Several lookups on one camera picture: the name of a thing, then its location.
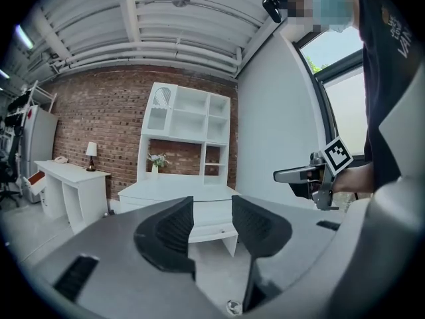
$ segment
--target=mask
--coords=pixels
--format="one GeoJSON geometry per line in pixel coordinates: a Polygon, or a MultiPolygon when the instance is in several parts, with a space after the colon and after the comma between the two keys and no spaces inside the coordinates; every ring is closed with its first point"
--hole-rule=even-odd
{"type": "Polygon", "coordinates": [[[342,32],[353,24],[351,0],[313,0],[313,22],[342,32]]]}

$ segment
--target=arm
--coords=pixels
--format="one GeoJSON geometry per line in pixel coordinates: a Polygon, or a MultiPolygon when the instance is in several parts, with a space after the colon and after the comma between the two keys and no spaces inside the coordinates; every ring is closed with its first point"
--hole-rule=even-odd
{"type": "Polygon", "coordinates": [[[373,193],[373,162],[343,170],[335,179],[334,193],[373,193]]]}

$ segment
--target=lampshade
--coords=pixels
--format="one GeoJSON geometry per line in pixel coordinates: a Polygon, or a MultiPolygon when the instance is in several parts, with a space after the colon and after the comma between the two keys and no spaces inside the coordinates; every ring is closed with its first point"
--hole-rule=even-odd
{"type": "Polygon", "coordinates": [[[96,143],[88,142],[86,155],[87,156],[97,156],[98,155],[98,147],[97,147],[96,143]]]}

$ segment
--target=white drawer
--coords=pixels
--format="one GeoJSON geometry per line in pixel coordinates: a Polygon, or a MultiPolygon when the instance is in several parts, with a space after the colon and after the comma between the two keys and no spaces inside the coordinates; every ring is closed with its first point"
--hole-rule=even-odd
{"type": "Polygon", "coordinates": [[[189,237],[189,242],[193,243],[218,240],[237,234],[238,233],[236,232],[236,229],[233,227],[232,223],[223,223],[221,225],[211,226],[194,226],[189,237]]]}
{"type": "Polygon", "coordinates": [[[156,201],[154,199],[136,199],[134,197],[120,196],[120,202],[130,205],[153,205],[163,201],[156,201]]]}
{"type": "Polygon", "coordinates": [[[232,201],[208,201],[193,203],[195,226],[232,223],[232,201]]]}
{"type": "Polygon", "coordinates": [[[131,199],[131,197],[126,197],[126,200],[123,200],[124,197],[120,197],[120,208],[121,213],[127,213],[128,211],[141,209],[144,207],[147,207],[148,205],[153,205],[155,203],[158,203],[158,201],[153,201],[150,199],[135,199],[137,202],[128,202],[128,199],[131,199]]]}

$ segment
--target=ceiling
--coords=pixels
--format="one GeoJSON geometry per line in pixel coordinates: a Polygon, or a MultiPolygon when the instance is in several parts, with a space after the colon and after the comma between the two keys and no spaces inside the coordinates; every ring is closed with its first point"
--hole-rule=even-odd
{"type": "Polygon", "coordinates": [[[262,0],[39,0],[13,39],[0,86],[22,84],[107,64],[158,64],[235,78],[277,28],[262,0]]]}

